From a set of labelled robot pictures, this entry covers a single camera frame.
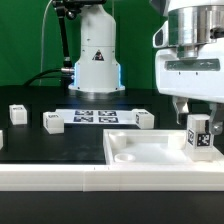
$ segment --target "green wall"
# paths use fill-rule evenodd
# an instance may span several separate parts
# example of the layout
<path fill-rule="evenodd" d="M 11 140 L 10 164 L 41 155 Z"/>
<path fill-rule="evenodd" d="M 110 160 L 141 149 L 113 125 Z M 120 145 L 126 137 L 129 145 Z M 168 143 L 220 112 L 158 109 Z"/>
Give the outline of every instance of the green wall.
<path fill-rule="evenodd" d="M 0 85 L 23 84 L 40 72 L 41 28 L 49 0 L 12 0 L 1 3 Z M 154 55 L 152 36 L 162 19 L 149 0 L 115 0 L 117 21 L 117 60 L 122 65 L 122 82 L 128 88 L 154 88 Z M 112 12 L 112 1 L 105 9 Z M 80 20 L 66 21 L 72 60 L 80 55 Z M 44 70 L 62 66 L 59 26 L 50 8 L 45 32 Z M 45 85 L 58 84 L 52 80 Z"/>

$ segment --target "white block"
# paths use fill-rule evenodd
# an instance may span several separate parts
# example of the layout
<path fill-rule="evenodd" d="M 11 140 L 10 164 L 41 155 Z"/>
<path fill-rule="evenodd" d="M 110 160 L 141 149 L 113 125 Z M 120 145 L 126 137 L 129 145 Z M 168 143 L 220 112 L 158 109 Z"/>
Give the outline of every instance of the white block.
<path fill-rule="evenodd" d="M 193 161 L 212 161 L 215 159 L 214 135 L 205 132 L 207 120 L 209 120 L 208 115 L 188 116 L 186 154 Z"/>
<path fill-rule="evenodd" d="M 187 127 L 195 132 L 205 132 L 205 122 L 207 120 L 209 120 L 209 116 L 206 114 L 189 115 Z"/>
<path fill-rule="evenodd" d="M 0 130 L 0 150 L 3 147 L 3 132 Z"/>
<path fill-rule="evenodd" d="M 10 105 L 9 111 L 13 125 L 27 124 L 27 110 L 23 105 Z"/>
<path fill-rule="evenodd" d="M 135 122 L 141 129 L 153 129 L 154 115 L 150 114 L 147 110 L 138 111 L 135 115 Z"/>
<path fill-rule="evenodd" d="M 49 134 L 64 133 L 64 119 L 55 112 L 43 113 L 43 126 Z"/>

